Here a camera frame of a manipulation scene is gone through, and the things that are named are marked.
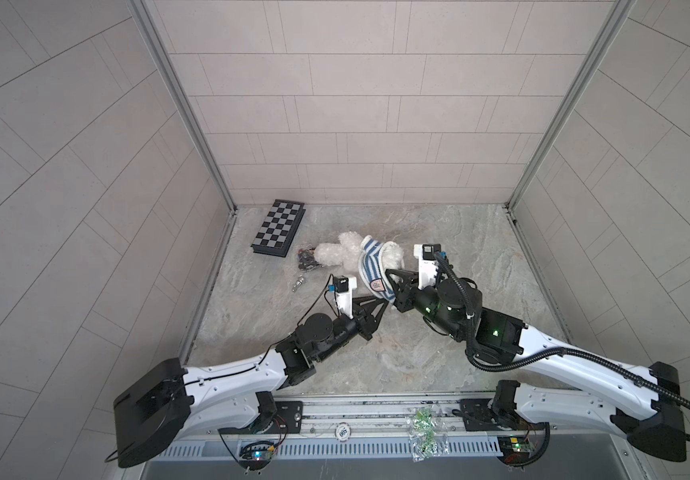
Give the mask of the blue white striped shirt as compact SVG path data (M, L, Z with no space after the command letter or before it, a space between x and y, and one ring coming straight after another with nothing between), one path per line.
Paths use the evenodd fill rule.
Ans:
M358 262L362 283L378 298L393 302L395 292L389 282L388 269L404 266L404 250L396 242L380 242L371 235L363 238L360 244Z

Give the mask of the white teddy bear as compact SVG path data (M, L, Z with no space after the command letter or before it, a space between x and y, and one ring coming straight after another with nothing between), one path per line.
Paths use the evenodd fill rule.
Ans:
M360 244L364 237L355 231L343 232L337 243L321 243L316 246L316 259L323 266L341 266L346 272L359 274Z

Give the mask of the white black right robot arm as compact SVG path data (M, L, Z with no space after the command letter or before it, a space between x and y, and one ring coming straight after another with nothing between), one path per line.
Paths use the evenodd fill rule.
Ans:
M418 311L434 330L465 345L468 361L489 373L525 369L567 384L541 389L502 380L490 404L513 428L569 423L621 436L661 460L687 458L678 370L663 362L626 364L554 339L525 321L484 307L476 284L446 272L428 276L390 269L394 305Z

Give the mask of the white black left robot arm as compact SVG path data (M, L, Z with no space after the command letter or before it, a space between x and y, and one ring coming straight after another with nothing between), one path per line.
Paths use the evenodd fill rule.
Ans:
M388 307L384 299L357 297L351 314L313 314L265 353L232 363L160 362L114 400L117 447L107 459L131 468L189 435L264 431L278 411L274 392L310 378L354 337L371 340Z

